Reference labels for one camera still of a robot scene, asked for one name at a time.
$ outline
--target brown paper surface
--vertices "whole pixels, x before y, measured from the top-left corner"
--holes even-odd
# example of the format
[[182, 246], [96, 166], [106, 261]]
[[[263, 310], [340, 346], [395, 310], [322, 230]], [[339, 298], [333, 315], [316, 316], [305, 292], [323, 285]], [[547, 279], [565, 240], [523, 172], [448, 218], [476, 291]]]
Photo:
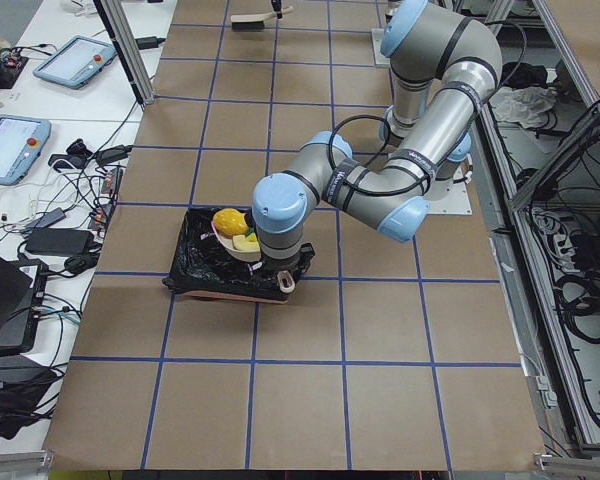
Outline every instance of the brown paper surface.
[[[297, 0], [260, 33], [223, 27], [253, 13], [225, 7], [178, 3], [46, 441], [55, 468], [531, 468], [542, 442], [475, 198], [408, 244], [322, 204], [286, 305], [160, 284], [191, 194], [247, 206], [317, 131], [391, 101], [359, 51], [381, 3]], [[332, 44], [329, 18], [348, 31]], [[343, 134], [368, 158], [376, 132]]]

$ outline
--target toy lemon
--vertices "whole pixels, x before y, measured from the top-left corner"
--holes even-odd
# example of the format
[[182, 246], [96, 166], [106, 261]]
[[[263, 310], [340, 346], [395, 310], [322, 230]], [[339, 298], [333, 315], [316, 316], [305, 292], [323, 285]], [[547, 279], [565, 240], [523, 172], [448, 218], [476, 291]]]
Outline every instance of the toy lemon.
[[212, 221], [216, 230], [227, 237], [244, 235], [249, 230], [244, 214], [235, 208], [223, 208], [215, 213]]

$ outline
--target black plastic bag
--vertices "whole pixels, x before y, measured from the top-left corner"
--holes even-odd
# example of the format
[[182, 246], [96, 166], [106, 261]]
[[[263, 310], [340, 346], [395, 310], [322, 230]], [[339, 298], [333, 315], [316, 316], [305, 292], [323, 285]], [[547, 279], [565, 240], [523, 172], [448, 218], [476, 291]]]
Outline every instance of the black plastic bag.
[[[289, 294], [280, 291], [276, 272], [265, 270], [261, 262], [237, 260], [217, 240], [211, 220], [218, 210], [220, 208], [191, 208], [187, 211], [178, 235], [171, 271], [162, 283], [177, 294], [286, 301]], [[296, 283], [309, 268], [313, 256], [311, 244], [304, 244], [300, 262], [290, 272]]]

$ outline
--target power adapter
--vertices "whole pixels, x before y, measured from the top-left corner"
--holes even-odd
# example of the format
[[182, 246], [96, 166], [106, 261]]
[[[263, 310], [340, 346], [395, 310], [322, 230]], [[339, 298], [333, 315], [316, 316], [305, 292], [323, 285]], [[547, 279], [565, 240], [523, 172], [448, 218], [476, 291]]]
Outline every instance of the power adapter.
[[110, 163], [124, 160], [129, 156], [129, 152], [132, 149], [133, 147], [131, 145], [116, 145], [115, 147], [101, 150], [95, 154], [96, 163], [99, 166], [104, 167]]
[[149, 48], [158, 48], [165, 40], [166, 38], [155, 36], [136, 38], [136, 45], [138, 45], [138, 50], [148, 50]]

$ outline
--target tablet screen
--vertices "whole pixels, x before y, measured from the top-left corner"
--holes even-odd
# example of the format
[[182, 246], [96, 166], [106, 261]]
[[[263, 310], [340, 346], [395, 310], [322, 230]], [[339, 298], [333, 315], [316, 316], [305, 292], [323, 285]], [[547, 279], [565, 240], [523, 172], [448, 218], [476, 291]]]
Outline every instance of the tablet screen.
[[49, 63], [44, 65], [40, 71], [63, 80], [72, 80], [84, 67], [93, 61], [93, 56], [101, 53], [106, 46], [77, 39], [69, 47], [62, 50]]
[[14, 118], [0, 120], [0, 177], [9, 173], [39, 125], [39, 122]]

